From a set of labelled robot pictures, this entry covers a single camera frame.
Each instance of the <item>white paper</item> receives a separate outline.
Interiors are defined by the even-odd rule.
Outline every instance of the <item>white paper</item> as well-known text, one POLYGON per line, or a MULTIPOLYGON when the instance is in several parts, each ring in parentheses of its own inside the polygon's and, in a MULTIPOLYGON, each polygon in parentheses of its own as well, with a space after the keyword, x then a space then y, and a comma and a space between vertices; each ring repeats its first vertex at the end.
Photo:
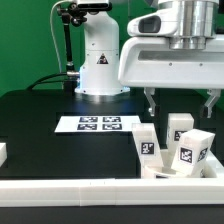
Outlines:
POLYGON ((62 116, 55 133, 132 131, 138 116, 62 116))

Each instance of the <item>green background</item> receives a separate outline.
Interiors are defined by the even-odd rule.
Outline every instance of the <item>green background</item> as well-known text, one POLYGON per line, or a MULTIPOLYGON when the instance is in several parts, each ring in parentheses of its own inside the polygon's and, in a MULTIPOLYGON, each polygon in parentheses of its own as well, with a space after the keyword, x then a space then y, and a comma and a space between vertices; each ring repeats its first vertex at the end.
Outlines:
MULTIPOLYGON (((10 90, 25 89, 37 79, 58 73, 58 63, 50 32, 50 11, 56 0, 2 1, 0 13, 0 96, 10 90)), ((109 12, 120 27, 120 47, 129 38, 127 24, 132 18, 152 12, 143 0, 130 0, 114 5, 109 12)), ((218 17, 224 26, 224 16, 218 17)), ((54 14, 54 29, 63 57, 65 47, 61 19, 54 14)), ((84 62, 83 27, 71 28, 73 57, 77 68, 84 62)), ((60 84, 42 85, 38 88, 61 88, 60 84)))

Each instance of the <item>black label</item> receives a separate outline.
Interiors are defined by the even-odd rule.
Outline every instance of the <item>black label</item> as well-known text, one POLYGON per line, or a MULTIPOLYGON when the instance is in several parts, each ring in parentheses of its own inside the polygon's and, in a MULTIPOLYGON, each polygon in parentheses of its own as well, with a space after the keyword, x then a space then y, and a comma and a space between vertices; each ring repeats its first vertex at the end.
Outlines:
POLYGON ((199 155, 199 158, 198 158, 198 162, 201 161, 201 160, 203 160, 203 159, 206 157, 207 151, 208 151, 208 148, 203 149, 203 150, 200 152, 200 155, 199 155))
POLYGON ((142 142, 141 143, 141 154, 142 155, 155 155, 154 143, 142 142))
POLYGON ((97 124, 79 124, 79 131, 93 131, 97 129, 97 124))
POLYGON ((186 131, 175 131, 174 132, 174 141, 179 141, 180 140, 180 137, 183 133, 185 133, 186 131))
POLYGON ((187 163, 192 163, 192 150, 180 148, 180 160, 187 163))
POLYGON ((80 117, 80 120, 79 120, 80 123, 93 123, 97 121, 98 121, 98 117, 80 117))
POLYGON ((101 55, 101 57, 98 60, 97 64, 101 64, 101 65, 109 64, 107 59, 106 59, 106 56, 104 54, 101 55))
POLYGON ((103 122, 105 123, 121 122, 121 118, 120 117, 103 117, 103 122))
POLYGON ((105 131, 122 130, 122 125, 121 124, 103 124, 103 130, 105 131))

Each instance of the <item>black table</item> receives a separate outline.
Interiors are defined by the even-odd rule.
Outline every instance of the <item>black table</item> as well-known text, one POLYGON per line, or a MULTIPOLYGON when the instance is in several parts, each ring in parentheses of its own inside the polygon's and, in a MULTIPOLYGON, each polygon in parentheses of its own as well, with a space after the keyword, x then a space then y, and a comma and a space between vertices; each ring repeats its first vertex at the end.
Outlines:
MULTIPOLYGON (((60 90, 12 91, 0 98, 0 141, 8 159, 1 180, 139 178, 140 164, 131 132, 55 134, 62 115, 138 115, 153 122, 165 147, 168 113, 189 112, 195 128, 216 133, 212 147, 224 160, 224 113, 199 118, 205 99, 193 90, 158 91, 160 116, 152 118, 142 89, 113 102, 94 103, 60 90)), ((223 223, 224 205, 98 206, 0 208, 0 222, 11 223, 223 223)))

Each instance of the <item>white cube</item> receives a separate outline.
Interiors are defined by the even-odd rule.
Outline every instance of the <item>white cube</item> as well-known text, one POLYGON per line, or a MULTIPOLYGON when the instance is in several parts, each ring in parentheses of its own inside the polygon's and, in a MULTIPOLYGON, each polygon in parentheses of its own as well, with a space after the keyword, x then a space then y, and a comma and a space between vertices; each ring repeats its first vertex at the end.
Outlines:
POLYGON ((6 144, 0 143, 0 167, 7 159, 6 144))
POLYGON ((163 160, 154 124, 133 124, 132 133, 141 166, 162 167, 163 160))
POLYGON ((187 175, 204 169, 214 137, 213 133, 197 129, 183 133, 173 159, 172 169, 187 175))
POLYGON ((189 113, 170 113, 168 116, 166 144, 171 156, 175 155, 180 137, 186 131, 192 130, 194 119, 189 113))

